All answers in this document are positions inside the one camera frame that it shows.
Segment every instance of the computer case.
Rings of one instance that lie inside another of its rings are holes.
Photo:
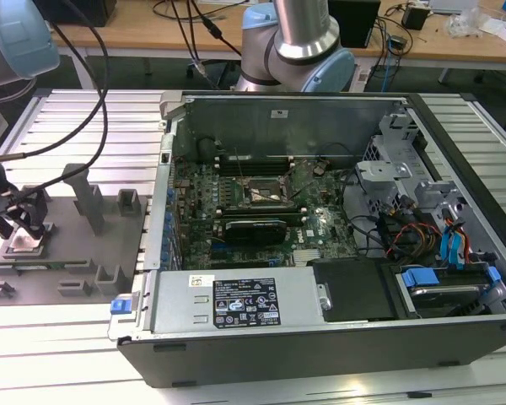
[[[96,27],[105,27],[112,15],[116,0],[72,0]],[[82,24],[68,6],[57,0],[34,0],[45,19],[56,24]]]
[[[341,45],[367,48],[380,0],[328,0],[330,15],[337,20]]]

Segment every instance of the blue tab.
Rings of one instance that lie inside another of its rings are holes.
[[[409,268],[401,276],[407,287],[440,284],[437,274],[431,267]]]
[[[448,242],[449,242],[449,227],[444,228],[442,239],[440,240],[440,258],[446,260],[448,258]]]
[[[452,246],[449,248],[448,263],[455,264],[457,268],[463,268],[463,263],[459,263],[459,246],[461,245],[461,235],[454,234]]]
[[[496,267],[491,266],[487,272],[489,273],[489,277],[491,280],[496,283],[497,281],[501,281],[502,278],[500,277],[500,273],[498,272]]]
[[[131,300],[112,300],[110,303],[111,315],[125,315],[132,313]]]

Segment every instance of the white sticker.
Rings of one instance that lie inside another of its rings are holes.
[[[190,287],[212,287],[213,280],[216,278],[213,274],[203,274],[200,276],[189,276]]]
[[[272,110],[272,118],[288,118],[288,110]]]

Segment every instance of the small metal part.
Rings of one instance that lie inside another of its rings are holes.
[[[406,287],[405,281],[403,281],[401,274],[396,274],[396,281],[409,314],[416,314],[416,308],[412,302],[411,296],[408,294],[408,288]]]
[[[331,300],[324,284],[317,284],[317,294],[319,295],[320,308],[323,311],[331,310]]]

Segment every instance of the blue latch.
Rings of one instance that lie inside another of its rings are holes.
[[[110,303],[110,314],[111,315],[125,315],[132,313],[132,301],[131,300],[112,300]]]
[[[502,278],[500,277],[500,273],[498,272],[496,267],[491,266],[487,272],[489,273],[489,277],[491,278],[491,281],[493,283],[496,283],[497,281],[501,281]]]
[[[431,267],[409,268],[401,276],[407,287],[440,284],[435,271]]]

